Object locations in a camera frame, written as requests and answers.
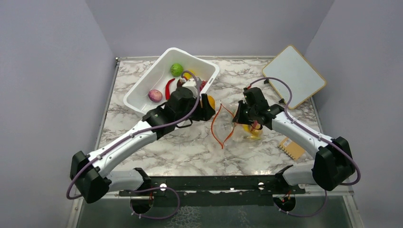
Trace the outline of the orange fake fruit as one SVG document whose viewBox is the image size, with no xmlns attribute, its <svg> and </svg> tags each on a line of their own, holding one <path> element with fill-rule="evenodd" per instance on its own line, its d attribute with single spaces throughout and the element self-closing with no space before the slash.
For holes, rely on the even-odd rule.
<svg viewBox="0 0 403 228">
<path fill-rule="evenodd" d="M 215 100 L 214 100 L 214 98 L 211 95 L 208 95 L 207 98 L 208 98 L 208 103 L 209 103 L 210 107 L 213 110 L 215 110 Z"/>
</svg>

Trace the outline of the clear zip top bag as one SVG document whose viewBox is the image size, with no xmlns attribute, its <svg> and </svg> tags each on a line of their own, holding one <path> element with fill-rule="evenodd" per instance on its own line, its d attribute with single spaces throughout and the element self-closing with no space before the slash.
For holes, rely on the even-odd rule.
<svg viewBox="0 0 403 228">
<path fill-rule="evenodd" d="M 245 139 L 245 132 L 243 131 L 242 124 L 232 122 L 236 110 L 236 105 L 220 103 L 216 115 L 212 119 L 211 134 L 215 141 L 220 145 L 221 149 L 235 147 L 236 144 L 242 142 L 249 143 L 257 141 Z M 254 123 L 251 126 L 256 129 L 260 128 L 258 123 Z"/>
</svg>

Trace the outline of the white plastic bin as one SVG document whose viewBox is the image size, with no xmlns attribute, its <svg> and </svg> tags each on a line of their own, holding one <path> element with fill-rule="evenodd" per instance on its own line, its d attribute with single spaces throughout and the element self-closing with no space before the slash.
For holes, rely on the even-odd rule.
<svg viewBox="0 0 403 228">
<path fill-rule="evenodd" d="M 171 47 L 167 49 L 143 76 L 130 88 L 123 98 L 124 104 L 140 115 L 166 101 L 166 95 L 176 88 L 178 77 L 171 74 L 173 64 L 190 70 L 202 81 L 201 93 L 206 93 L 220 73 L 217 64 L 195 57 L 188 52 Z"/>
</svg>

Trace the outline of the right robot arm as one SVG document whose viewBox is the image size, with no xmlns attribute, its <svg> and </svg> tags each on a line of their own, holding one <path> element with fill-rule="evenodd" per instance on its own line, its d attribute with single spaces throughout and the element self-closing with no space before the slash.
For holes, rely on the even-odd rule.
<svg viewBox="0 0 403 228">
<path fill-rule="evenodd" d="M 238 102 L 233 118 L 235 123 L 257 122 L 261 127 L 288 137 L 314 158 L 312 165 L 288 166 L 276 173 L 274 187 L 278 192 L 286 193 L 299 184 L 318 185 L 332 191 L 358 172 L 345 138 L 318 133 L 291 116 L 282 106 L 269 105 L 260 88 L 245 88 L 243 95 L 244 100 Z"/>
</svg>

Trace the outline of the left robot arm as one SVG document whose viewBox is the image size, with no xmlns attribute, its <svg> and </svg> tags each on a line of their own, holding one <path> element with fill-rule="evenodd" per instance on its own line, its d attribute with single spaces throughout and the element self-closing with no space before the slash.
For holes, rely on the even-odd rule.
<svg viewBox="0 0 403 228">
<path fill-rule="evenodd" d="M 191 126 L 194 121 L 208 121 L 215 115 L 215 100 L 206 93 L 193 93 L 181 87 L 171 93 L 170 98 L 149 110 L 128 132 L 101 149 L 84 154 L 78 151 L 72 157 L 70 178 L 66 197 L 76 186 L 87 203 L 94 203 L 106 193 L 132 188 L 138 195 L 149 190 L 145 173 L 130 172 L 127 176 L 112 175 L 112 170 L 134 152 L 151 144 L 176 129 Z"/>
</svg>

